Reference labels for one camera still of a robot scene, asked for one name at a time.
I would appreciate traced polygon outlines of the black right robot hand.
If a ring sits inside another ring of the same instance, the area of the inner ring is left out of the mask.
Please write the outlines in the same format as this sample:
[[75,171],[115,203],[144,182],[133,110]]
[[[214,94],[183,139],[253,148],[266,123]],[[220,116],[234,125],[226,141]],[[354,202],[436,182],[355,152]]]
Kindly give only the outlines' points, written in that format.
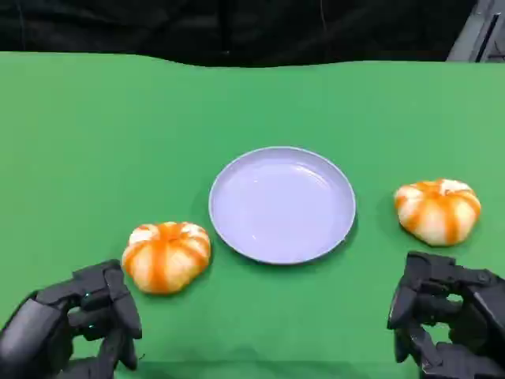
[[410,251],[387,319],[395,360],[420,378],[504,376],[504,280],[452,257]]

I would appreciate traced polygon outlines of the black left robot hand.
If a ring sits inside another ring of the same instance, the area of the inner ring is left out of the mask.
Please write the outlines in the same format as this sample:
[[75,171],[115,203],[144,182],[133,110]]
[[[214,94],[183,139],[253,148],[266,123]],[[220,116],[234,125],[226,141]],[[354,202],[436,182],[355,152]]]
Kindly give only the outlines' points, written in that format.
[[140,315],[119,260],[33,291],[1,330],[3,378],[112,378],[136,370]]

